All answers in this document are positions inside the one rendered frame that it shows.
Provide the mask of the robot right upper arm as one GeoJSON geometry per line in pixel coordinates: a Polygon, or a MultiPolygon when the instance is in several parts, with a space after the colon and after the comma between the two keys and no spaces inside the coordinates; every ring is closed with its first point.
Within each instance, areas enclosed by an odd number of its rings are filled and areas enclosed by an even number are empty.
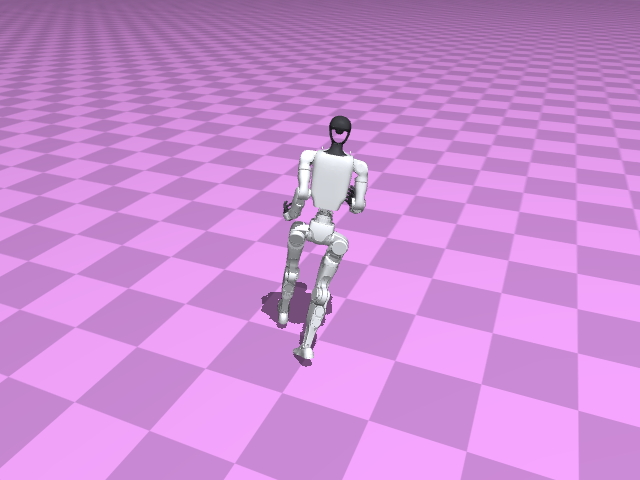
{"type": "Polygon", "coordinates": [[[364,209],[364,198],[367,191],[368,166],[364,161],[353,158],[353,171],[358,175],[355,178],[355,197],[351,198],[351,208],[354,210],[364,209]]]}

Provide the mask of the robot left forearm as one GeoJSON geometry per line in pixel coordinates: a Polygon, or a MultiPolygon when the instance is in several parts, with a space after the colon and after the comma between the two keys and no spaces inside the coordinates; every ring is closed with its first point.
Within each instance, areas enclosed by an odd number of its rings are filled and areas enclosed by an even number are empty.
{"type": "Polygon", "coordinates": [[[286,213],[283,213],[283,216],[286,221],[289,221],[291,219],[296,219],[301,215],[301,211],[305,205],[305,201],[297,199],[298,195],[299,195],[299,187],[297,187],[295,190],[295,194],[292,200],[292,205],[290,207],[290,210],[286,213]]]}

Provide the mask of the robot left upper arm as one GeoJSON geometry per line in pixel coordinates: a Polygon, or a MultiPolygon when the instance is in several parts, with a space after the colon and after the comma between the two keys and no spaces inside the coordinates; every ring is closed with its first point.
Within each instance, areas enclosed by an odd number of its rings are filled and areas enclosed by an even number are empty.
{"type": "Polygon", "coordinates": [[[300,156],[298,167],[299,195],[297,199],[308,200],[311,196],[311,189],[309,189],[311,177],[310,166],[313,164],[316,153],[317,151],[305,150],[300,156]]]}

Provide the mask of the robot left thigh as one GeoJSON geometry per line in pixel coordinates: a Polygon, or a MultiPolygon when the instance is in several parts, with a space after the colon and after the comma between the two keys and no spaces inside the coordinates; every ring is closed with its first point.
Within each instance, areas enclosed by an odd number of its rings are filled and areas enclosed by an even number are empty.
{"type": "Polygon", "coordinates": [[[288,282],[297,282],[297,279],[299,279],[299,259],[307,239],[308,231],[309,225],[301,221],[294,222],[290,228],[286,261],[286,267],[289,267],[288,282]]]}

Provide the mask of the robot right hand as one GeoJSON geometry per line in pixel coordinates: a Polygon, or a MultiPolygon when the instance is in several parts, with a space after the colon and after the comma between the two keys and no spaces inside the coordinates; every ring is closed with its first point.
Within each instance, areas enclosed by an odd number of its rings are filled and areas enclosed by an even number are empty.
{"type": "Polygon", "coordinates": [[[355,197],[355,188],[352,185],[350,187],[353,191],[350,188],[348,189],[350,191],[348,192],[349,196],[347,195],[348,200],[347,199],[345,200],[349,204],[349,206],[351,204],[351,198],[355,197]]]}

